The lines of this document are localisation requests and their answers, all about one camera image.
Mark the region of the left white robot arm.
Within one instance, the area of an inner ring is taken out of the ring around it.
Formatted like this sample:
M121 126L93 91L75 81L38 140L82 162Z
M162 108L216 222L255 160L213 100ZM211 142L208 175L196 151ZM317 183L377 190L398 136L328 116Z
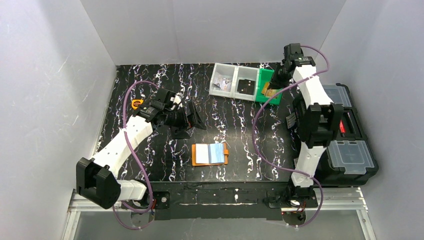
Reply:
M183 96L160 88L153 99L144 101L135 115L124 121L123 129L91 158L76 164L76 192L103 209L118 201L139 201L148 193L153 203L153 190L148 179L119 180L118 173L135 149L157 128L168 127L173 140L189 139L192 128L206 130L193 101L183 104Z

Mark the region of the black credit card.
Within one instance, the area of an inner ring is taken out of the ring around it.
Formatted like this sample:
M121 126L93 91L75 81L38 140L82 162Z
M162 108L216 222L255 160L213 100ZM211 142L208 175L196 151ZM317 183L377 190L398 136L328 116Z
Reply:
M255 90L256 90L256 81L248 80L246 92L249 95L254 95Z
M237 92L240 94L246 94L246 95L250 95L247 93L247 85L248 85L248 80L249 79L240 79L238 81L238 85L237 85Z

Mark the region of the orange leather card holder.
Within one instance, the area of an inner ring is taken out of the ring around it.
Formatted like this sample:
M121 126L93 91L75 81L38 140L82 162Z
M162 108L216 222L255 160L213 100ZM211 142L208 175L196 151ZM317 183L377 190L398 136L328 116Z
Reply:
M226 143L196 143L191 147L191 163L193 167L228 164L229 149Z

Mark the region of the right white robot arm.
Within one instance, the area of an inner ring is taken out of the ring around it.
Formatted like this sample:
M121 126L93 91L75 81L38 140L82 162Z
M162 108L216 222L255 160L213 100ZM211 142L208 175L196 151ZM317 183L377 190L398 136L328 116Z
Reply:
M299 87L301 99L294 103L300 153L291 175L295 187L308 188L314 184L319 160L335 140L344 108L334 103L320 81L316 63L304 55L304 46L290 43L284 47L284 58L269 81L269 90Z

